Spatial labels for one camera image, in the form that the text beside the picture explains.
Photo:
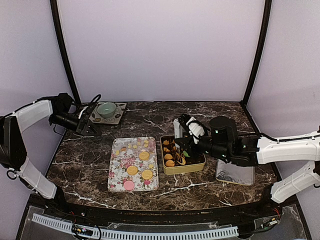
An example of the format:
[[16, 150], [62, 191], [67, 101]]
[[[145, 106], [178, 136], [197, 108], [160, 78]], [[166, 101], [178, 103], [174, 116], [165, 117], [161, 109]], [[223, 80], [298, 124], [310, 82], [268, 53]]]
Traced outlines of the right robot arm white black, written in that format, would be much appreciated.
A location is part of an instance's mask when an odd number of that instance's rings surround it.
[[238, 135], [235, 120], [218, 116], [206, 127], [195, 117], [182, 114], [173, 121], [175, 144], [190, 157], [207, 154], [226, 164], [256, 167], [275, 162], [306, 161], [287, 178], [267, 186], [255, 213], [266, 217], [275, 206], [297, 193], [320, 186], [320, 133], [273, 138], [265, 133]]

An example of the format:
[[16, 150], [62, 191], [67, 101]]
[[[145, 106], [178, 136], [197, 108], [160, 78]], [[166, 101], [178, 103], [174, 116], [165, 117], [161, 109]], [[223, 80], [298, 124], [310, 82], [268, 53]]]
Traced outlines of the metal serving tongs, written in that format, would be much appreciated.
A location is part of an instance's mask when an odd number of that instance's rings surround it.
[[183, 127], [179, 122], [178, 118], [175, 118], [173, 121], [174, 126], [174, 142], [175, 142], [175, 148], [176, 148], [176, 156], [181, 155], [183, 158], [184, 154], [182, 153], [182, 148], [180, 146], [180, 139], [183, 137]]

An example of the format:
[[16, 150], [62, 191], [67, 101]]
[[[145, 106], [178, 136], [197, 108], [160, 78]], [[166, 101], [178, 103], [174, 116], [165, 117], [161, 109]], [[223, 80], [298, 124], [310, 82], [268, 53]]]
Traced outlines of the brown round cookie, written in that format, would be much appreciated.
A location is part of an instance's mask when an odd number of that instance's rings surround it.
[[173, 156], [170, 154], [170, 153], [167, 153], [164, 155], [164, 159], [167, 161], [167, 160], [172, 160], [173, 159]]

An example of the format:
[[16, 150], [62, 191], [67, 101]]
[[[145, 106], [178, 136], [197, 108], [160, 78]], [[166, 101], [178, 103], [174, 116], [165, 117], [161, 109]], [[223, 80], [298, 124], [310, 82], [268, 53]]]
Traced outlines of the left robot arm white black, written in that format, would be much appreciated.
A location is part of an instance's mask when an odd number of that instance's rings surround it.
[[0, 118], [0, 163], [7, 169], [7, 176], [19, 178], [32, 191], [46, 200], [53, 201], [51, 210], [60, 218], [67, 218], [70, 206], [64, 202], [63, 190], [44, 176], [40, 158], [49, 157], [53, 151], [49, 141], [40, 138], [48, 133], [49, 125], [60, 126], [82, 137], [100, 136], [101, 131], [90, 120], [101, 95], [89, 103], [76, 103], [68, 93], [45, 96]]

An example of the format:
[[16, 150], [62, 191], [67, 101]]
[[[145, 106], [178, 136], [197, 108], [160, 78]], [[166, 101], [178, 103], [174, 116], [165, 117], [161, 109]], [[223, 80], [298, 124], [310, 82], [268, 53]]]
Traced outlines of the round waffle cookie bottom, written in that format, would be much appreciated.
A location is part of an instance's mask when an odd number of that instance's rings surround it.
[[177, 155], [176, 156], [176, 161], [179, 165], [184, 166], [186, 164], [186, 160], [184, 157], [182, 157], [181, 155]]

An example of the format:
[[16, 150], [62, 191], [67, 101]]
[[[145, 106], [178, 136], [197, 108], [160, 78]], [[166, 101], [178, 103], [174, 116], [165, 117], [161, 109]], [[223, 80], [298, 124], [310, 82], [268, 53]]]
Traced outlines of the green macaron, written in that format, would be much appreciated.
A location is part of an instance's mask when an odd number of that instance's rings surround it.
[[185, 150], [182, 153], [185, 157], [188, 157], [188, 158], [190, 157], [190, 155]]

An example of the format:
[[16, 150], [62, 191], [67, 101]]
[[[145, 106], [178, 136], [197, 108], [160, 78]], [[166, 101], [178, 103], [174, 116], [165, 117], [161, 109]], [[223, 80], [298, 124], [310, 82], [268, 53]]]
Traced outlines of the chocolate chip cookie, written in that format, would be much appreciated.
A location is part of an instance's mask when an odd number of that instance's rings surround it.
[[175, 166], [175, 162], [173, 161], [173, 160], [167, 160], [166, 162], [165, 162], [165, 166], [166, 167], [174, 167]]

